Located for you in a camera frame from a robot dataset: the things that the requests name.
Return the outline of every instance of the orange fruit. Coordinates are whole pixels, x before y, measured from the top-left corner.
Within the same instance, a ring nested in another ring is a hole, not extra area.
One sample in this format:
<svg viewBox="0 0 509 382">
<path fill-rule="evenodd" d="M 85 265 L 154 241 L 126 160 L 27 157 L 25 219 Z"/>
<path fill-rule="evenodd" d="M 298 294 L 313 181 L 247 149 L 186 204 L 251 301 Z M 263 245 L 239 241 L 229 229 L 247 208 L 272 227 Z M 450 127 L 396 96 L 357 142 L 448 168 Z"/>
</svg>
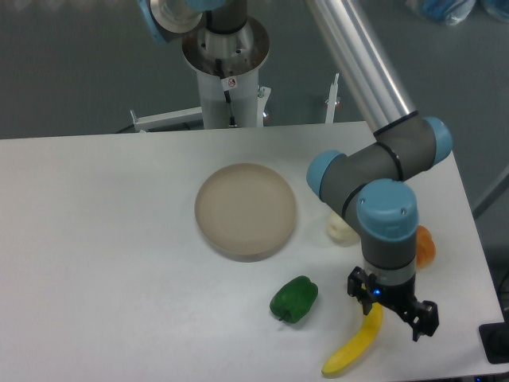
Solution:
<svg viewBox="0 0 509 382">
<path fill-rule="evenodd" d="M 417 229 L 417 268 L 427 267 L 433 262 L 437 249 L 426 227 L 421 225 Z"/>
</svg>

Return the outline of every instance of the yellow banana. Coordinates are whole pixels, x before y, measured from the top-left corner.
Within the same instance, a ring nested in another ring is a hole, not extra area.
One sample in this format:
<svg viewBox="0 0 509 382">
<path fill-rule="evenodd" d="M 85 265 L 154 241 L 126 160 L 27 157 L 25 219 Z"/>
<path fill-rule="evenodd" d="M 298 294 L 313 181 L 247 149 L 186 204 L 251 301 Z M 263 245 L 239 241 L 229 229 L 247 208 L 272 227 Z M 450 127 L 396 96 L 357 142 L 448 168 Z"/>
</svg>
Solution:
<svg viewBox="0 0 509 382">
<path fill-rule="evenodd" d="M 371 312 L 364 316 L 359 332 L 325 362 L 321 369 L 324 376 L 335 376 L 359 358 L 375 339 L 380 326 L 382 326 L 382 320 L 382 306 L 376 302 L 373 304 Z"/>
</svg>

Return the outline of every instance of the white table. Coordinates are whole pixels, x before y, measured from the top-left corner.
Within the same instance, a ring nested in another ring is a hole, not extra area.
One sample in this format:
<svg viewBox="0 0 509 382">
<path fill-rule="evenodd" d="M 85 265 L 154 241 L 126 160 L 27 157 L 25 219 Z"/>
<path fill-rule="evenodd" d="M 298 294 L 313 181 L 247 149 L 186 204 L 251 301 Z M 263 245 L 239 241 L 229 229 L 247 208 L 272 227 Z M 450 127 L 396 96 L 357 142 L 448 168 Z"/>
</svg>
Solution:
<svg viewBox="0 0 509 382">
<path fill-rule="evenodd" d="M 305 173 L 324 150 L 371 142 L 364 123 L 0 142 L 0 380 L 323 380 L 322 364 L 360 326 L 346 279 L 362 255 L 326 236 L 329 209 Z M 219 255 L 194 220 L 202 182 L 237 162 L 278 171 L 297 198 L 291 240 L 259 263 Z M 453 156 L 409 183 L 437 245 L 417 296 L 438 304 L 441 323 L 414 343 L 385 310 L 344 378 L 506 372 L 477 331 L 502 315 Z M 319 296 L 290 326 L 268 306 L 298 275 Z"/>
</svg>

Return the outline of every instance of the robotic arm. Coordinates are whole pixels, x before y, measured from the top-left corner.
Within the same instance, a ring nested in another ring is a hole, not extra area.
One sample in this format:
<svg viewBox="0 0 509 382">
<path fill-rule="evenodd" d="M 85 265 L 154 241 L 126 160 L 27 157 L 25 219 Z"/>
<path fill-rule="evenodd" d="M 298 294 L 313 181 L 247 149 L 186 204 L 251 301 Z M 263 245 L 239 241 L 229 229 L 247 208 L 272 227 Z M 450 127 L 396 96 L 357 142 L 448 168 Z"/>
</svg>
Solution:
<svg viewBox="0 0 509 382">
<path fill-rule="evenodd" d="M 231 126 L 236 116 L 239 126 L 256 126 L 250 106 L 256 87 L 250 76 L 255 72 L 258 84 L 269 41 L 264 28 L 247 16 L 247 0 L 218 0 L 223 5 L 205 8 L 205 21 L 197 0 L 139 1 L 149 6 L 158 28 L 185 35 L 184 55 L 198 76 L 205 127 Z M 418 114 L 358 0 L 306 2 L 376 138 L 350 157 L 339 151 L 319 155 L 307 174 L 313 192 L 361 236 L 364 269 L 356 267 L 348 277 L 348 294 L 362 303 L 365 314 L 373 302 L 396 312 L 412 327 L 414 341 L 422 334 L 432 336 L 437 305 L 419 302 L 414 294 L 418 210 L 403 182 L 445 159 L 452 150 L 451 135 L 439 119 Z M 164 20 L 161 10 L 167 13 Z M 168 29 L 168 20 L 172 24 L 179 15 L 187 30 Z M 247 86 L 236 93 L 238 88 L 221 87 L 228 76 L 238 80 L 239 88 Z"/>
</svg>

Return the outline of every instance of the beige plate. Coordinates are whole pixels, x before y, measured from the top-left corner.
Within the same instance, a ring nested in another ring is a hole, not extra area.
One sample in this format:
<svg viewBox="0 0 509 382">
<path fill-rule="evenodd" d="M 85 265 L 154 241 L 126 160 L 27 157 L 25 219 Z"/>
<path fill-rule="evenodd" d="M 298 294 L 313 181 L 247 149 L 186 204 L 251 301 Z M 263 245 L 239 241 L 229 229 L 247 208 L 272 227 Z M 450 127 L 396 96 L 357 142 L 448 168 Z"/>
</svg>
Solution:
<svg viewBox="0 0 509 382">
<path fill-rule="evenodd" d="M 213 246 L 239 261 L 274 254 L 289 238 L 297 206 L 278 173 L 251 163 L 214 173 L 196 197 L 196 221 Z"/>
</svg>

